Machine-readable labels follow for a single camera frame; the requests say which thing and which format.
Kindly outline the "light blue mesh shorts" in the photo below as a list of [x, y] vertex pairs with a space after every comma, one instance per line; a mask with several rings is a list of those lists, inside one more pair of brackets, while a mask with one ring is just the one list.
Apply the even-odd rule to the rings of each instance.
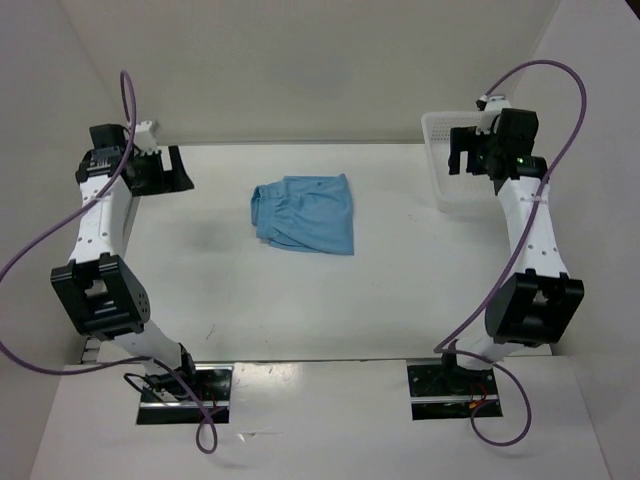
[[251, 224], [275, 248], [331, 255], [354, 254], [353, 198], [347, 177], [285, 176], [255, 187]]

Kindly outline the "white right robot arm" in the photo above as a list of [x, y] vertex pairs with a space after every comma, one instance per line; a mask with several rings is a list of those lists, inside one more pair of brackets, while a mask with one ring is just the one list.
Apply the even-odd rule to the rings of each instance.
[[481, 309], [484, 333], [445, 345], [438, 378], [450, 393], [515, 352], [557, 343], [584, 298], [584, 284], [569, 274], [555, 239], [547, 162], [533, 153], [538, 128], [535, 112], [504, 106], [450, 131], [450, 174], [489, 179], [515, 258]]

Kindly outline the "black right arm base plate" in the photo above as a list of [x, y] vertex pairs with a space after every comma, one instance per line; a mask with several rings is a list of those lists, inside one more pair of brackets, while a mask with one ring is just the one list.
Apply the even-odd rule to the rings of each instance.
[[410, 405], [414, 421], [503, 416], [492, 370], [470, 374], [446, 370], [439, 358], [406, 363]]

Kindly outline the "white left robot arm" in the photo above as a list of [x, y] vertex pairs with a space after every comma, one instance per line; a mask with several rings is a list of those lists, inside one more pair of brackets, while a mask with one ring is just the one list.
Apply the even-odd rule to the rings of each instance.
[[164, 169], [155, 121], [135, 127], [134, 145], [124, 170], [117, 169], [128, 132], [117, 124], [93, 126], [93, 142], [75, 172], [82, 204], [75, 247], [66, 265], [50, 275], [51, 285], [79, 334], [112, 343], [140, 357], [144, 379], [155, 392], [179, 400], [200, 388], [200, 376], [187, 349], [151, 319], [151, 302], [124, 261], [138, 199], [193, 189], [180, 150], [168, 149]]

